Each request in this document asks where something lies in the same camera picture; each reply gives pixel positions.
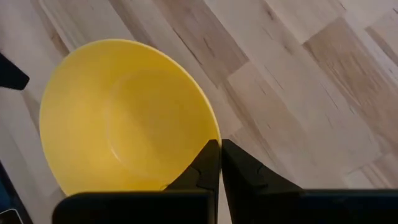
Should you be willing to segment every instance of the wooden floor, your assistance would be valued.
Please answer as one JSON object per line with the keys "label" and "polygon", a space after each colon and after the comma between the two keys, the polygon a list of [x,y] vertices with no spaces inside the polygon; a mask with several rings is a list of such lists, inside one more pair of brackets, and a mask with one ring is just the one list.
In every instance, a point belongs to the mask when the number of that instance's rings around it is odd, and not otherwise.
{"label": "wooden floor", "polygon": [[64,197],[39,139],[46,82],[107,38],[171,56],[223,137],[299,186],[398,187],[398,0],[2,0],[0,52],[31,81],[0,90],[0,158],[37,223]]}

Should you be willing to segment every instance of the yellow bowl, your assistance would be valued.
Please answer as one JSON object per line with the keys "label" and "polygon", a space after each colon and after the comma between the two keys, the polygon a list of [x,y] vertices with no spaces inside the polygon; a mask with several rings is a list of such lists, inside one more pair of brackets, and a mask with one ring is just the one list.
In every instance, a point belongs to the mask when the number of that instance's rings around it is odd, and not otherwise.
{"label": "yellow bowl", "polygon": [[40,136],[67,194],[161,190],[209,139],[214,112],[171,58],[129,40],[101,40],[70,54],[42,99]]}

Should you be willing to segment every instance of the floor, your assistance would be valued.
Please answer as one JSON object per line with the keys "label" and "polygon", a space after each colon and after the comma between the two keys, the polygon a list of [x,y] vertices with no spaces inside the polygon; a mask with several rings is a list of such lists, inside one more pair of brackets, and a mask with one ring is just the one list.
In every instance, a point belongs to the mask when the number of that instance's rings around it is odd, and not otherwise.
{"label": "floor", "polygon": [[171,56],[223,137],[299,186],[398,187],[398,0],[2,0],[0,51],[31,81],[0,90],[0,158],[36,223],[64,197],[39,139],[46,82],[107,38]]}

